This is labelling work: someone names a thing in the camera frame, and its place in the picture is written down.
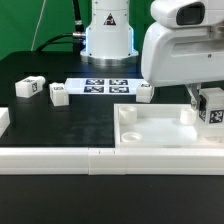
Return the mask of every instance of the black table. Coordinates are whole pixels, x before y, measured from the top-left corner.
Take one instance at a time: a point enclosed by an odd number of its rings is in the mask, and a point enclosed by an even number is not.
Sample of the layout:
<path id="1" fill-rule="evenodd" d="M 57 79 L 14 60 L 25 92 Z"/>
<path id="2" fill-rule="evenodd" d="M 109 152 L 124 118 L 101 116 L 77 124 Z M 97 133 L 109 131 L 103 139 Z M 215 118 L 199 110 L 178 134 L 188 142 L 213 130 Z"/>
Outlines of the black table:
<path id="1" fill-rule="evenodd" d="M 30 75 L 45 76 L 44 90 L 17 98 L 15 82 Z M 0 62 L 0 106 L 11 118 L 0 147 L 114 147 L 113 104 L 135 96 L 73 95 L 56 108 L 48 84 L 69 77 L 142 78 L 139 64 L 108 69 L 72 53 L 13 53 Z M 159 88 L 153 99 L 189 102 L 183 86 Z M 0 222 L 223 224 L 223 186 L 222 176 L 0 176 Z"/>

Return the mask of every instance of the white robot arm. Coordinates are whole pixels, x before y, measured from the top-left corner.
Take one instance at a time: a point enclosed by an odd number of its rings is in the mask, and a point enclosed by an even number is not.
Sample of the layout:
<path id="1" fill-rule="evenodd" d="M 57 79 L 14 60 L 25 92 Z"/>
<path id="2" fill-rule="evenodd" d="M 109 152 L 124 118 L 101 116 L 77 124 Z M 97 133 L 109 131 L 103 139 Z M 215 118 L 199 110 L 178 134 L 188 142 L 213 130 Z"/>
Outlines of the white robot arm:
<path id="1" fill-rule="evenodd" d="M 151 14 L 143 77 L 153 87 L 187 85 L 198 101 L 201 83 L 224 80 L 224 1 L 155 0 Z"/>

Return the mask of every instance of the white platform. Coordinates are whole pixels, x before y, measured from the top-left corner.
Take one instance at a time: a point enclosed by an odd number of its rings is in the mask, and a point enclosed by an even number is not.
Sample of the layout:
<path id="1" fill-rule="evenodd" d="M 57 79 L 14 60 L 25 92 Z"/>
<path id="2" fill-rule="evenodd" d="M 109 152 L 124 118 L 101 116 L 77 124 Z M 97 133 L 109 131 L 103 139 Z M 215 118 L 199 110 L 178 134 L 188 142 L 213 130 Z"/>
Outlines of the white platform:
<path id="1" fill-rule="evenodd" d="M 117 80 L 118 84 L 117 85 L 111 85 L 110 80 Z M 119 84 L 119 80 L 125 80 L 127 84 Z M 135 95 L 136 94 L 136 88 L 140 83 L 143 82 L 143 79 L 104 79 L 104 78 L 88 78 L 88 79 L 77 79 L 77 78 L 68 78 L 65 82 L 65 87 L 68 91 L 69 94 L 87 94 L 87 95 Z M 92 91 L 92 92 L 85 92 L 85 88 L 101 88 L 101 92 L 98 91 Z M 120 92 L 110 92 L 110 87 L 111 88 L 120 88 Z"/>
<path id="2" fill-rule="evenodd" d="M 224 175 L 221 136 L 209 142 L 193 126 L 180 125 L 182 105 L 134 105 L 136 125 L 126 127 L 118 122 L 119 106 L 116 148 L 0 148 L 0 174 Z M 124 131 L 140 132 L 142 143 L 121 142 Z"/>

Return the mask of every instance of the black cable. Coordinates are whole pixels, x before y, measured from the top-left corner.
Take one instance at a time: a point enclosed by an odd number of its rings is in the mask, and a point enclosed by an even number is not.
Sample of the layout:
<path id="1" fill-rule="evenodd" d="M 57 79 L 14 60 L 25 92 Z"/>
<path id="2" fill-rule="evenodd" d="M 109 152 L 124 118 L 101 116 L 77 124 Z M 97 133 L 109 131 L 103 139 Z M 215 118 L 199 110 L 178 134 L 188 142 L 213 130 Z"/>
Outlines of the black cable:
<path id="1" fill-rule="evenodd" d="M 73 35 L 72 35 L 72 33 L 61 34 L 61 35 L 58 35 L 56 37 L 49 39 L 46 43 L 53 42 L 55 40 L 59 40 L 59 39 L 65 38 L 65 37 L 73 37 Z"/>
<path id="2" fill-rule="evenodd" d="M 47 47 L 48 45 L 52 45 L 52 44 L 79 44 L 82 40 L 79 41 L 63 41 L 63 42 L 46 42 L 45 44 L 42 44 L 41 46 L 39 46 L 36 51 L 40 52 L 42 51 L 45 47 Z"/>
<path id="3" fill-rule="evenodd" d="M 84 26 L 82 24 L 82 18 L 79 8 L 79 0 L 73 0 L 73 8 L 75 14 L 75 30 L 77 32 L 84 32 Z"/>

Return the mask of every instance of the black sticker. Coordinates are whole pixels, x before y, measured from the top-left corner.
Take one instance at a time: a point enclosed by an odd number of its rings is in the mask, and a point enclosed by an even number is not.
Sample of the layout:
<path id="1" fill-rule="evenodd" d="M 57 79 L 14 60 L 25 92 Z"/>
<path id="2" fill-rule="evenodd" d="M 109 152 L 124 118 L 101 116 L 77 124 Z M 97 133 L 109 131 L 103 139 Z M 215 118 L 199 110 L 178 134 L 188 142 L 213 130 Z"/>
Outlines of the black sticker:
<path id="1" fill-rule="evenodd" d="M 104 87 L 102 86 L 85 86 L 84 93 L 103 93 Z"/>
<path id="2" fill-rule="evenodd" d="M 104 85 L 104 79 L 87 79 L 86 85 Z"/>
<path id="3" fill-rule="evenodd" d="M 223 122 L 224 110 L 213 110 L 210 112 L 209 124 L 218 124 Z"/>
<path id="4" fill-rule="evenodd" d="M 110 87 L 110 93 L 129 93 L 128 87 Z"/>
<path id="5" fill-rule="evenodd" d="M 116 26 L 116 23 L 115 23 L 115 20 L 112 16 L 112 14 L 110 13 L 109 16 L 107 17 L 104 25 L 107 25 L 107 26 Z"/>
<path id="6" fill-rule="evenodd" d="M 37 91 L 37 83 L 36 82 L 32 84 L 32 89 L 33 89 L 33 92 Z"/>
<path id="7" fill-rule="evenodd" d="M 128 80 L 126 80 L 126 79 L 111 79 L 110 85 L 111 86 L 127 86 Z"/>
<path id="8" fill-rule="evenodd" d="M 25 80 L 23 80 L 23 82 L 31 83 L 31 82 L 34 82 L 34 80 L 32 80 L 32 79 L 25 79 Z"/>
<path id="9" fill-rule="evenodd" d="M 64 88 L 62 86 L 59 87 L 53 87 L 54 90 L 63 90 Z"/>

